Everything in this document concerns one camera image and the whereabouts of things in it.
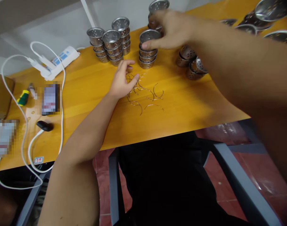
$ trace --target white charging cable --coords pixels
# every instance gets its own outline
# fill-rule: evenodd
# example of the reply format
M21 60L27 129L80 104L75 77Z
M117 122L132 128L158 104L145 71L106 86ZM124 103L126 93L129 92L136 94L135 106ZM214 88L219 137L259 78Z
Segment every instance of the white charging cable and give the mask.
M59 153L61 152L62 150L62 146L63 146L63 138L64 138L64 128L63 128L63 121L64 121L64 111L63 111L63 102L62 102L62 92L63 92L63 88L64 88L64 83L65 83L65 78L66 78L66 71L65 71L65 67L62 63L62 61L60 60L60 58L57 56L57 54L50 48L48 47L47 45L45 45L44 43L41 43L41 42L37 42L37 41L34 41L30 44L30 48L32 49L32 51L34 52L34 54L36 54L37 56L41 57L38 53L36 53L33 48L32 48L32 45L35 44L35 43L38 43L38 44L41 44L41 45L44 45L46 46L50 51L52 51L52 53L58 58L59 62L61 63L62 67L63 67L63 73L64 73L64 77L63 77L63 83L62 83L62 91L61 91L61 98L60 98L60 105L61 105L61 109L62 109L62 115L61 115L61 144L60 144L60 150L59 150ZM24 55L12 55L10 56L9 58L7 58L4 63L2 64L1 66L1 76L2 76L2 80L3 80L3 83L7 89L7 91L9 92L9 94L11 95L12 99L14 100L14 102L16 103L16 105L18 106L18 108L20 109L20 111L22 112L23 116L24 116L24 119L25 119L25 124L26 124L26 129L25 129L25 133L24 133L24 136L23 136L23 140L22 140L22 144L21 144L21 157L22 157L22 160L23 160L23 163L24 165L38 178L38 180L41 182L39 185L36 185L36 186L32 186L32 187L27 187L27 188L15 188L15 187L9 187L9 186L6 186L5 184L3 184L0 180L0 185L2 185L3 187L5 188L9 188L9 189L16 189L16 190L25 190L25 189L30 189L30 188L35 188L35 187L39 187L43 184L43 180L32 170L32 168L30 168L30 166L27 164L27 162L25 161L25 158L24 158L24 142L25 142L25 138L26 138L26 134L27 134L27 130L28 130L28 121L27 121L27 117L25 115L25 113L23 112L22 108L20 107L20 105L18 104L18 102L16 101L13 93L11 92L11 90L9 89L8 85L6 84L6 81L5 81L5 78L4 78L4 73L3 73L3 70L4 70L4 66L5 64L12 58L14 57L25 57L29 62L34 62L33 59L27 57L27 56L24 56ZM39 173L46 173L48 172L49 170L52 169L53 166L51 166L48 170L39 170L36 168L36 166L34 165L33 161L32 161L32 158L31 158L31 155L30 155L30 150L31 150L31 145L32 143L34 142L34 140L43 132L44 130L40 130L35 136L34 138L31 140L30 144L29 144L29 147L28 147L28 158L29 158L29 161L30 161L30 164L31 166L33 167L33 169Z
M30 188L35 188L35 187L39 187L43 184L43 180L32 170L32 168L29 167L29 165L27 164L27 162L25 161L25 158L24 158L24 152L23 152L23 147L24 147L24 142L25 142L25 138L26 138L26 134L27 134L27 130L28 130L28 121L27 121L27 118L26 118L26 115L25 113L23 112L22 108L20 107L20 105L18 104L18 102L16 101L14 95L12 94L11 90L9 89L8 85L6 84L5 82L5 78L4 78L4 73L3 73L3 69L4 69L4 66L5 64L12 58L14 57L25 57L28 61L32 60L30 59L29 57L26 57L24 55L12 55L10 56L9 58L7 58L2 66L1 66L1 77L2 77L2 80L3 80L3 83L6 87L6 89L8 90L9 94L12 96L12 99L14 100L14 102L16 103L16 105L18 106L18 108L20 109L20 111L22 112L22 115L25 119L25 124L26 124L26 128L25 128L25 132L24 132L24 136L23 136L23 140L22 140L22 143L21 143L21 157L22 157L22 160L24 162L24 165L38 178L38 180L41 182L39 185L36 185L36 186L32 186L32 187L27 187L27 188L15 188L15 187L9 187L9 186L6 186L5 184L3 184L0 180L0 184L5 187L5 188L10 188L10 189L16 189L16 190L25 190L25 189L30 189Z
M66 71L65 71L65 67L64 67L62 61L60 60L60 58L58 57L58 55L57 55L50 47L48 47L48 46L45 45L44 43L38 42L38 41L33 41L33 42L30 44L30 48L31 48L31 50L34 52L34 54L36 54L37 56L41 57L41 56L40 56L36 51L34 51L34 49L33 49L33 44L35 44L35 43L41 44L41 45L47 47L47 48L58 58L59 62L61 63L61 65L62 65L62 67L63 67L64 77L63 77L63 83L62 83L62 91L61 91L61 94L60 94L60 95L61 95L60 105L61 105L61 107L62 107L62 116L61 116L61 144L60 144L60 149L59 149L59 154L60 154L60 152L61 152L61 150L62 150L62 146L63 146L63 139L64 139L64 127L63 127L64 110L63 110L63 99L62 99L63 97L62 97L62 93L63 93L64 83L65 83L65 79L66 79ZM30 144L29 144L28 151L27 151L27 153L28 153L28 160L29 160L31 166L33 167L33 169L34 169L35 171L37 171L37 172L39 172L39 173L46 173L46 172L48 172L49 170L52 169L53 165L52 165L49 169L47 169L47 170L39 170L39 169L36 168L36 166L34 165L33 160L32 160L32 157L31 157L31 154L30 154L31 145L32 145L33 141L42 133L42 132L41 132L41 133L40 133L40 132L41 132L41 131L39 131L39 132L37 133L37 135L31 140L31 142L30 142Z

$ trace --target yellow wooden tabletop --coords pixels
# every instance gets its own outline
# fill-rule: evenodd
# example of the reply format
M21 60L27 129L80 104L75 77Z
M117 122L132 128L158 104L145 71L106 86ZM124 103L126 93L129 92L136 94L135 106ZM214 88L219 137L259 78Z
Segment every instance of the yellow wooden tabletop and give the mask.
M258 0L226 0L216 4L209 3L187 13L216 20L235 18L238 19L235 23L237 25L247 13L254 9L257 3ZM131 105L127 97L122 98L114 110L102 150L249 118L220 94L209 75L199 81L188 80L184 75L186 68L180 68L175 63L179 49L159 50L151 69L140 68L138 60L139 35L146 29L147 27L144 27L130 33L131 51L124 56L124 59L136 61L133 66L133 74L146 73L140 81L141 86L153 90L154 85L158 83L155 93L160 96L164 90L163 99L148 100L147 97L152 98L152 94L147 90L142 90L137 92L139 95L131 93L130 100L139 102L143 108L150 104L156 104L161 106L164 111L158 106L149 106L143 110L140 116L141 108ZM272 28L262 32L261 36L276 30L287 30L287 17L277 21ZM100 63L92 47L80 50L80 53L79 58L66 68L66 82L63 90L64 143L107 93L117 69L112 66L111 62ZM43 87L47 84L34 68L29 68L10 77L15 81L14 96L16 98L30 82L39 92L42 92ZM62 80L63 73L48 84L55 82L61 84ZM32 97L29 97L27 105L23 107L29 122L24 155L27 156L28 144L39 131L36 122L38 120L52 122L54 130L44 132L32 147L33 159L44 156L44 162L49 162L55 160L58 155L61 141L61 115L41 116L40 107L40 100L35 101ZM7 119L19 119L19 130L11 153L0 162L0 170L23 166L20 146L26 125L14 102L11 103Z

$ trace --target floor tile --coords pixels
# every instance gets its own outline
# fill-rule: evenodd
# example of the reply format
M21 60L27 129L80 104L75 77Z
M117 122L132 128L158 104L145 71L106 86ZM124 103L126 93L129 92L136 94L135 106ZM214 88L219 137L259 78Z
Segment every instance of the floor tile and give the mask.
M96 155L96 169L97 172L103 172L103 171L108 171L109 170L109 156L111 153L114 151L115 148L112 149L107 149L98 152Z
M97 181L99 188L100 214L109 214L110 213L109 171L98 172Z
M212 153L209 154L205 170L215 187L217 201L236 199L222 168Z
M277 213L284 226L287 226L287 195L286 196L271 196L268 202Z
M235 145L251 143L245 131L237 121L225 123L224 127Z
M128 191L125 176L121 170L119 170L119 176L120 176L120 183L121 183L121 189L122 189L122 196L123 196L124 204L125 204L125 212L128 212L130 208L132 207L132 197Z
M255 177L253 176L252 172L250 171L250 169L246 165L246 163L242 157L242 153L233 153L233 155L237 159L237 161L239 162L239 164L241 165L241 167L243 168L243 170L245 171L247 176L250 178L252 183L255 185L255 187L258 189L258 191L263 195L263 191L262 191L261 187L259 186L258 182L256 181Z
M218 204L228 213L229 215L238 217L242 220L247 221L244 212L241 209L240 204L237 200L232 201L222 201L218 202Z
M263 196L287 195L287 184L268 154L241 153Z
M101 215L99 217L99 226L112 226L111 215Z
M223 142L227 145L234 145L234 142L229 137L224 125L212 126L209 128L196 130L196 135L199 138Z

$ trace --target hand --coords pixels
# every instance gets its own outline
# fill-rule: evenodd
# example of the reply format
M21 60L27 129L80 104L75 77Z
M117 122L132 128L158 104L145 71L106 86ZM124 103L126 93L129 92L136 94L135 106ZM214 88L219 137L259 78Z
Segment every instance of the hand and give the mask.
M149 21L162 25L165 35L160 39L153 39L142 44L145 50L174 49L186 44L191 39L193 27L197 20L184 13L172 10L158 10L150 16Z
M109 95L120 99L124 96L126 96L136 85L139 74L135 75L134 78L127 83L127 80L125 78L125 75L128 73L127 70L132 70L133 67L129 66L135 64L135 61L133 60L122 60L119 65L118 69L114 74L113 81L110 87L110 90L108 92Z

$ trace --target smartphone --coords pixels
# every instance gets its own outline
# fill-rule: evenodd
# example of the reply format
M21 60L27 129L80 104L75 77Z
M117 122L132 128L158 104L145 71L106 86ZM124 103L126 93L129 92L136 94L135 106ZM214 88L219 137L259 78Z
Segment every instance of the smartphone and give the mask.
M44 88L42 115L51 115L60 111L60 85L51 84Z

